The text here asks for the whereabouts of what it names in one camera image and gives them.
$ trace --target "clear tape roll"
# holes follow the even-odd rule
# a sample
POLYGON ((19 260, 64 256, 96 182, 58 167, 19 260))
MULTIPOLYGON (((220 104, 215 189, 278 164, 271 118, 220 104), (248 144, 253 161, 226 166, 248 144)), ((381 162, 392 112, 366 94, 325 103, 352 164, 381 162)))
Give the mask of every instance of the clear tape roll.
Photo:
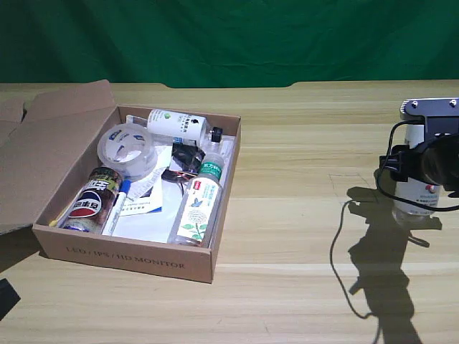
POLYGON ((116 125, 103 134, 98 143, 98 155, 104 166, 131 181, 142 179, 156 165, 151 134, 133 123, 116 125))

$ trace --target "black cable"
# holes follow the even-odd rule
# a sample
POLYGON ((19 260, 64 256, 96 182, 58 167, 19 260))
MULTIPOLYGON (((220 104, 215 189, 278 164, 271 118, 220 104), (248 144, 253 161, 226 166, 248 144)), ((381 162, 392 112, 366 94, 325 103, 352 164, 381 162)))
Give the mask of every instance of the black cable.
POLYGON ((340 221, 339 221, 338 231, 336 232, 335 237, 333 238, 333 241, 331 242, 331 246, 330 246, 330 254, 329 254, 330 265, 331 265, 331 269, 333 270, 333 273, 334 273, 335 276, 336 276, 336 279, 337 279, 338 282, 339 282, 339 285, 341 286, 341 289, 343 290, 344 297, 346 298, 347 304, 348 304, 349 307, 351 308, 352 312, 353 312, 357 317, 359 317, 359 318, 361 318, 361 319, 367 319, 368 317, 370 317, 371 315, 374 315, 374 314, 371 313, 371 312, 368 312, 367 314, 362 315, 362 314, 360 314, 359 312, 356 311, 356 309, 355 309, 354 306, 352 305, 351 300, 349 299, 349 295, 348 295, 348 293, 347 293, 346 288, 344 287, 344 283, 343 283, 343 281, 341 280, 341 278, 339 277, 339 274, 338 274, 338 272, 337 272, 336 269, 335 269, 335 264, 333 263, 333 249, 334 249, 334 247, 335 247, 336 240, 338 240, 339 234, 341 233, 341 230, 343 229, 344 210, 346 210, 346 207, 347 207, 348 204, 350 204, 350 203, 355 203, 355 202, 352 201, 352 200, 347 201, 347 202, 343 205, 343 208, 342 208, 342 210, 341 210, 341 218, 340 218, 340 221))
POLYGON ((196 177, 197 173, 187 171, 173 171, 166 168, 161 178, 169 183, 187 183, 191 178, 196 177))
POLYGON ((181 192, 181 195, 183 196, 185 194, 185 188, 184 188, 184 184, 182 182, 179 183, 180 185, 180 192, 181 192))
POLYGON ((386 197, 389 197, 390 199, 394 199, 395 201, 400 201, 400 202, 403 202, 403 203, 406 203, 406 204, 410 204, 412 206, 417 206, 418 208, 429 210, 429 211, 454 211, 454 210, 459 210, 459 205, 457 205, 457 206, 448 206, 448 207, 445 207, 445 208, 437 208, 435 206, 426 206, 425 204, 417 203, 417 202, 411 201, 409 199, 404 199, 402 197, 397 197, 395 195, 391 195, 390 193, 386 192, 381 187, 380 180, 381 180, 382 172, 383 172, 384 168, 387 165, 387 161, 389 160, 390 151, 392 149, 392 141, 394 140, 395 130, 399 126, 404 125, 404 124, 422 124, 422 123, 420 123, 419 121, 416 121, 416 120, 404 120, 402 122, 398 122, 390 130, 389 145, 387 146, 386 158, 384 159, 384 162, 383 162, 382 166, 379 168, 378 175, 376 177, 376 187, 377 187, 378 191, 381 194, 385 195, 386 197))

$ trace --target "cardboard box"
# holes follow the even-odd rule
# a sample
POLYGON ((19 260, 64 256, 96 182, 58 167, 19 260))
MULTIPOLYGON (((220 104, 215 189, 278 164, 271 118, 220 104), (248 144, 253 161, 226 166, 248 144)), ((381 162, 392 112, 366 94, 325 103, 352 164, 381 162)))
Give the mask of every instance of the cardboard box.
MULTIPOLYGON (((12 98, 0 104, 0 149, 7 142, 14 131, 21 124, 24 117, 24 101, 21 98, 12 98)), ((5 169, 4 163, 0 165, 0 171, 5 169)), ((0 221, 0 235, 15 230, 14 226, 2 226, 0 221)))
POLYGON ((48 227, 100 165, 101 135, 126 115, 151 108, 116 105, 108 81, 38 95, 24 121, 0 147, 0 228, 29 226, 52 259, 211 282, 240 146, 240 118, 207 117, 235 137, 227 184, 210 248, 183 247, 48 227))

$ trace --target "plastic water bottle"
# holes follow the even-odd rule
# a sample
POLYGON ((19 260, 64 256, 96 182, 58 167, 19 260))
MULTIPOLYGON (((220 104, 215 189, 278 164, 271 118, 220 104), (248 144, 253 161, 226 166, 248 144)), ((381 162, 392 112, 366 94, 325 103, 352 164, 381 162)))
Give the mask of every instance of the plastic water bottle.
POLYGON ((222 130, 214 128, 199 174, 189 181, 168 243, 208 247, 212 238, 222 186, 224 159, 220 155, 222 130))
POLYGON ((150 133, 174 138, 174 143, 198 148, 203 148, 212 136, 212 127, 205 117, 161 109, 150 112, 147 129, 150 133))
MULTIPOLYGON (((408 125, 404 143, 410 148, 416 147, 424 141, 424 125, 408 125)), ((426 206, 437 206, 440 196, 440 187, 438 185, 426 184, 412 178, 407 182, 397 182, 395 186, 395 196, 426 206)), ((433 211, 422 209, 418 206, 412 206, 400 201, 394 201, 392 216, 400 226, 409 226, 419 224, 424 221, 433 211)))

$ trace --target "box flap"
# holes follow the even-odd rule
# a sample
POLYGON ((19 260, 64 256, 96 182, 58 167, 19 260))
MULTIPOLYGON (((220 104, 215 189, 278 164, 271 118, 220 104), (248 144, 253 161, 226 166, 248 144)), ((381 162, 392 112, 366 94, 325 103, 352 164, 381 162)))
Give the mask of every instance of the box flap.
POLYGON ((21 123, 24 115, 24 100, 19 97, 0 104, 0 146, 21 123))
POLYGON ((93 145, 97 157, 95 146, 101 131, 109 122, 119 123, 115 110, 114 106, 62 118, 24 121, 14 131, 0 148, 2 231, 37 220, 88 145, 93 145))
POLYGON ((85 113, 115 105, 107 80, 90 82, 66 90, 42 93, 35 97, 24 122, 85 113))

